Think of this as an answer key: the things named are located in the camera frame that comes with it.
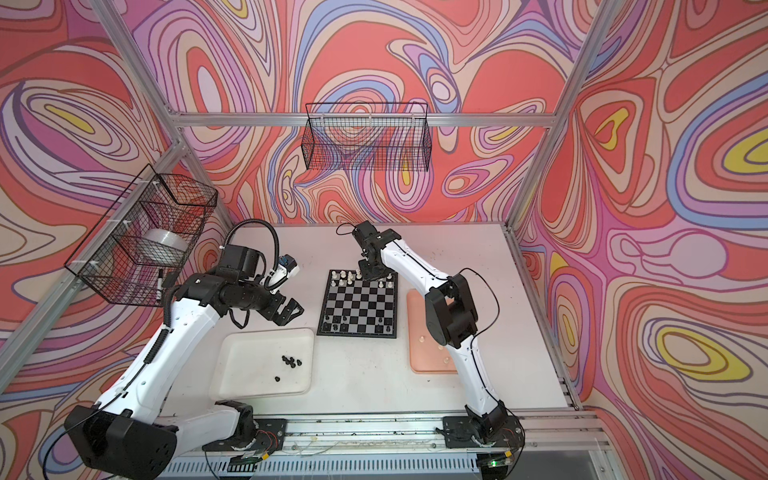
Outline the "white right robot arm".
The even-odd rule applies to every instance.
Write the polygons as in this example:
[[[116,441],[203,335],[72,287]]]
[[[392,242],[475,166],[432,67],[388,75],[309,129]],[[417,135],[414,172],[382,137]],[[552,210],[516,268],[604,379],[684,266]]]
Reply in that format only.
[[[358,267],[364,279],[396,273],[422,295],[427,330],[447,349],[464,389],[470,438],[485,446],[506,433],[513,438],[514,449],[521,447],[523,427],[495,393],[479,352],[477,338],[482,331],[466,278],[432,266],[392,229],[380,231],[364,221],[353,227],[351,235],[361,248]]]

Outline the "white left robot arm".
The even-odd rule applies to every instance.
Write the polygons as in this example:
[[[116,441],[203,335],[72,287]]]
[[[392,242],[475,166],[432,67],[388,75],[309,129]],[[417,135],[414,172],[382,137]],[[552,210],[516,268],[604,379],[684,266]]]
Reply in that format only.
[[[77,406],[64,422],[65,436],[83,464],[127,479],[155,479],[175,457],[201,447],[248,451],[259,429],[252,407],[219,400],[197,414],[164,417],[162,406],[174,381],[204,337],[236,310],[257,312],[285,326],[304,309],[280,293],[299,267],[278,257],[269,275],[259,275],[259,251],[223,249],[219,263],[190,276],[163,300],[163,320],[127,370],[90,407]]]

